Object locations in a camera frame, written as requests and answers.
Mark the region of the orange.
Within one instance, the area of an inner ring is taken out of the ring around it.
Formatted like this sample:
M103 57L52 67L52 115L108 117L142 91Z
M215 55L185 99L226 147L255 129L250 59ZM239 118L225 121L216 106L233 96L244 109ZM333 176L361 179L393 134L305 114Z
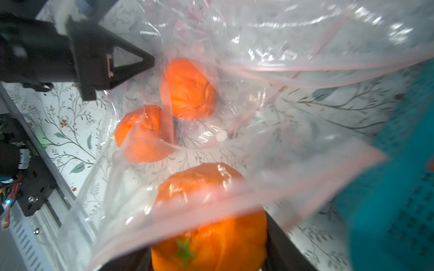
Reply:
M174 152L176 132L170 116L157 105L144 105L122 118L115 141L130 163L153 163Z
M156 203L212 186L228 188L243 175L225 163L205 163L178 172L158 188ZM267 257L267 215L264 209L202 224L151 247L155 271L258 271Z
M180 120L208 118L217 106L217 91L188 58L169 62L160 82L160 96L163 108Z

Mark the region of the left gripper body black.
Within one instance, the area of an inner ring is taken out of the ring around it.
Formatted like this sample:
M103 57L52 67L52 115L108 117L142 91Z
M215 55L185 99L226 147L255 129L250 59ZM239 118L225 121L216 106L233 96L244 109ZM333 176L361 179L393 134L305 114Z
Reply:
M66 30L81 98L96 100L97 91L110 87L107 32L95 23L73 20L67 22Z

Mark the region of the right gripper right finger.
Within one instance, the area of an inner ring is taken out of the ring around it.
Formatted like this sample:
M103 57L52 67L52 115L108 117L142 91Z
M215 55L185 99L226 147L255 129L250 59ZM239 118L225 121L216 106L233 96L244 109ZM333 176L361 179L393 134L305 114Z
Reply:
M274 219L267 215L267 257L263 271L316 271Z

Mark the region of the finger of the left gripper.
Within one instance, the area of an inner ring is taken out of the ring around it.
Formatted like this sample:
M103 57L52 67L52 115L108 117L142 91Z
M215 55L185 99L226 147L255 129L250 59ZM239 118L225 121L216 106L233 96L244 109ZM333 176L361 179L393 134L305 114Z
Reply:
M133 78L141 72L154 67L156 59L143 49L131 44L125 39L112 32L106 33L106 66L107 77L106 89L114 89L118 85ZM115 56L114 50L118 48L127 53L129 61L119 65L119 57Z

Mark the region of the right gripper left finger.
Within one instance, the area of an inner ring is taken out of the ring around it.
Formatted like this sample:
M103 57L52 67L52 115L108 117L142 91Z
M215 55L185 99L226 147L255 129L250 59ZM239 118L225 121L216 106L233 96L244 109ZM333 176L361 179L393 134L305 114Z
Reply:
M126 254L103 265L100 271L152 271L149 247Z

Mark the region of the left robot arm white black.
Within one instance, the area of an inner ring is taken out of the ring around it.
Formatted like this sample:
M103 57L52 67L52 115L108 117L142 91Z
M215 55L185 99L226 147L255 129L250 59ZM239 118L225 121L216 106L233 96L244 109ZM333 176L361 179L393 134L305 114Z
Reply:
M74 82L84 101L151 69L155 58L99 25L115 1L65 1L53 23L1 14L1 81L38 92Z

